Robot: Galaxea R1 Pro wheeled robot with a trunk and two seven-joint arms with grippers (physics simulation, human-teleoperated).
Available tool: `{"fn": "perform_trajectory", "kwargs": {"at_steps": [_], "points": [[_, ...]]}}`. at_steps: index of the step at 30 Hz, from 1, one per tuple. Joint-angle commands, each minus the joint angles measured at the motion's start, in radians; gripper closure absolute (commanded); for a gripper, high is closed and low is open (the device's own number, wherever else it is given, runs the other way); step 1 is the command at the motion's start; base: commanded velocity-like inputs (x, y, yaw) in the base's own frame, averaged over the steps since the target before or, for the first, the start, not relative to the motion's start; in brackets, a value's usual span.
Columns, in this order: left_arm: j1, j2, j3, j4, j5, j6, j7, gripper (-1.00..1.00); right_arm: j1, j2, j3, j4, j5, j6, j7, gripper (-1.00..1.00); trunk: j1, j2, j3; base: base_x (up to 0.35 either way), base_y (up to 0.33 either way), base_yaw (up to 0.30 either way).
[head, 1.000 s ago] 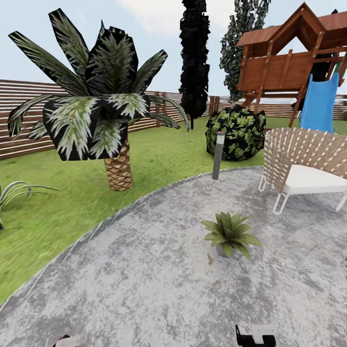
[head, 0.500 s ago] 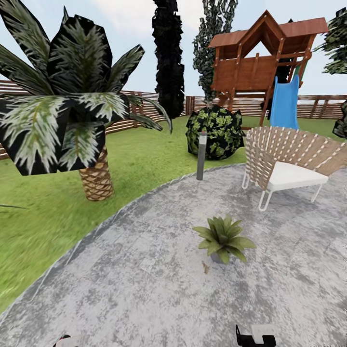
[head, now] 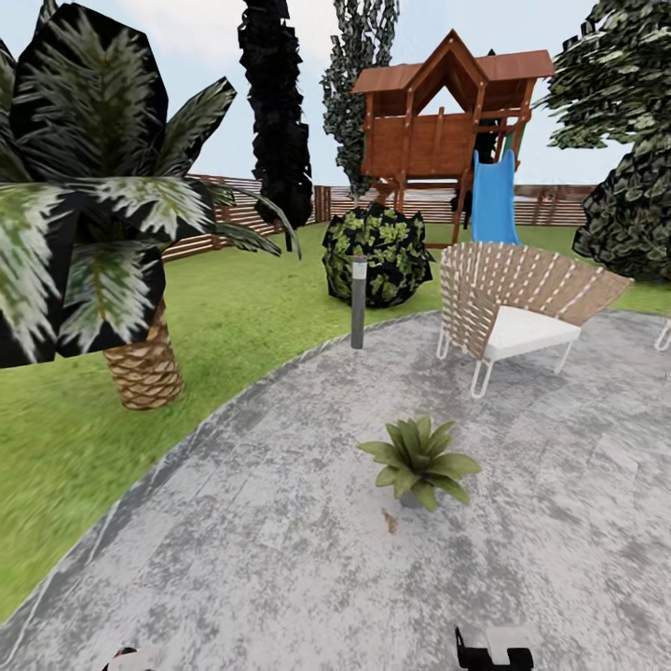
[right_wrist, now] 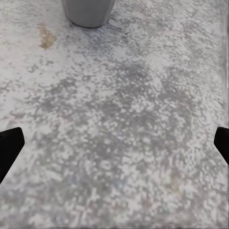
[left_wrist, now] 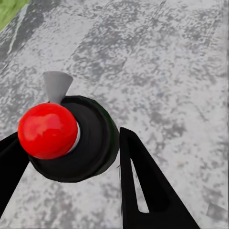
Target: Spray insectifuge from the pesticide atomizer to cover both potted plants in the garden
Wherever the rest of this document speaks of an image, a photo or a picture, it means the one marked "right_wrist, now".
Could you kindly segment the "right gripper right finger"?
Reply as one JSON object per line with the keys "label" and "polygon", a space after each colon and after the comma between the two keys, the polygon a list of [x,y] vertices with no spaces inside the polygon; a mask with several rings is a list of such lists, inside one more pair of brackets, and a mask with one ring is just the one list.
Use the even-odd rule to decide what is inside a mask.
{"label": "right gripper right finger", "polygon": [[215,138],[214,138],[214,144],[219,150],[219,152],[222,154],[223,158],[229,165],[229,129],[218,127]]}

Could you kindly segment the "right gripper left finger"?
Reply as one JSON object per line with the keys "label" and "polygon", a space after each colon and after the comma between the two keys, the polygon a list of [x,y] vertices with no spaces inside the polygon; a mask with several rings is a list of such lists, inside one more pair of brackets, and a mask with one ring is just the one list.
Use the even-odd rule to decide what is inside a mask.
{"label": "right gripper left finger", "polygon": [[0,132],[0,184],[24,145],[21,127]]}

